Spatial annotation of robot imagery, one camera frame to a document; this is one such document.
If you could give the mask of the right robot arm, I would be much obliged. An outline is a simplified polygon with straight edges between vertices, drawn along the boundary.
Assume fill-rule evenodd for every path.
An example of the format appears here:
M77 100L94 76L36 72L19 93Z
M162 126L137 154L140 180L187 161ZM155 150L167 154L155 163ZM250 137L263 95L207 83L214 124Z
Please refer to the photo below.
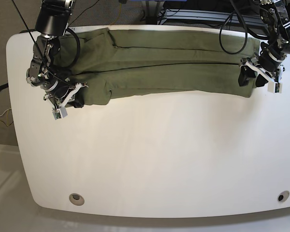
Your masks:
M43 0L35 25L40 36L34 40L33 58L27 70L26 81L33 87L40 87L46 92L50 102L57 110L67 100L74 108L82 108L84 100L78 93L77 83L71 82L72 67L80 56L80 40L68 27L68 21L74 8L73 0ZM69 32L76 41L74 60L65 66L54 64L55 56L60 51L59 37Z

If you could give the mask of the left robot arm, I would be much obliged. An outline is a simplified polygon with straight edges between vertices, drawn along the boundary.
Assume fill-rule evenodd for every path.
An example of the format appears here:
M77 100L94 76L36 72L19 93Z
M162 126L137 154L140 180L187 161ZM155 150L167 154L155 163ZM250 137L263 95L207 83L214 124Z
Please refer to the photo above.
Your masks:
M268 85L273 93L281 92L282 62L290 55L290 16L284 0L259 0L260 18L269 35L263 38L259 54L243 58L240 63L239 86L244 87L254 79L256 87Z

